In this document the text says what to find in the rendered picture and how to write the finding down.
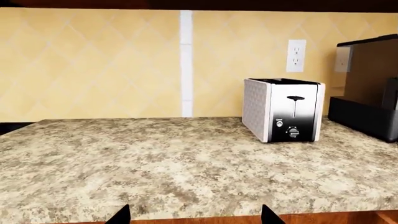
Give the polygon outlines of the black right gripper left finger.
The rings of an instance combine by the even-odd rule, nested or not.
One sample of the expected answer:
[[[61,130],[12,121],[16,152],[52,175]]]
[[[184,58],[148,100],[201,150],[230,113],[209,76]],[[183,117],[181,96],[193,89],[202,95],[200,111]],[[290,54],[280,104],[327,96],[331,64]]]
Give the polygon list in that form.
[[[130,208],[129,205],[125,205],[107,221],[107,224],[130,224],[130,222]]]

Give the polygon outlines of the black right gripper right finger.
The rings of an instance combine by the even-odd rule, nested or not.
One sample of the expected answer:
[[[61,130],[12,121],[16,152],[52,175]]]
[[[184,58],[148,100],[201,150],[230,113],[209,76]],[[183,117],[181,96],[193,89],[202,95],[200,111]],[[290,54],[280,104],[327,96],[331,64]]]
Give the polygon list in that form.
[[[261,222],[262,224],[284,224],[284,221],[267,205],[262,205]]]

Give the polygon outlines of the white and chrome toaster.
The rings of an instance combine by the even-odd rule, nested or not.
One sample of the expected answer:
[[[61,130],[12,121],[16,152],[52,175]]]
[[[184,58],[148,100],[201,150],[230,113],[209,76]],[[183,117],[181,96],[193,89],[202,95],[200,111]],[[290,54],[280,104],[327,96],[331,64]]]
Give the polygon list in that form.
[[[263,143],[320,138],[325,84],[289,78],[244,80],[242,123]]]

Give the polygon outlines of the black coffee machine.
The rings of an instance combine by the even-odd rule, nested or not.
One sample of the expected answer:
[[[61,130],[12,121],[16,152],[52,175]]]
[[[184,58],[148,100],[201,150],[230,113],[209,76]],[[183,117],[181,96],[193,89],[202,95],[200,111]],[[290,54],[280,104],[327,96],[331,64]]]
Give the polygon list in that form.
[[[336,46],[328,119],[398,141],[398,34]]]

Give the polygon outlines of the white wall power outlet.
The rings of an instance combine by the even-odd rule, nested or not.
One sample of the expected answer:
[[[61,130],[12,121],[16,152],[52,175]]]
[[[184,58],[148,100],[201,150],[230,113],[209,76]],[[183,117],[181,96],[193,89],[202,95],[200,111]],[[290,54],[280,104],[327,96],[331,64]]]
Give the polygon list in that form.
[[[304,71],[306,44],[305,39],[288,41],[286,72]]]

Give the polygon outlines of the dark wooden wall cabinet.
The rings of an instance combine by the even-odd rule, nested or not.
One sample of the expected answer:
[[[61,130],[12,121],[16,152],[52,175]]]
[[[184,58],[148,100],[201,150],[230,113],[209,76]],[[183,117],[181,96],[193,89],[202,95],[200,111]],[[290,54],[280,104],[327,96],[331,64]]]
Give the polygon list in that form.
[[[0,0],[0,7],[393,13],[398,0]]]

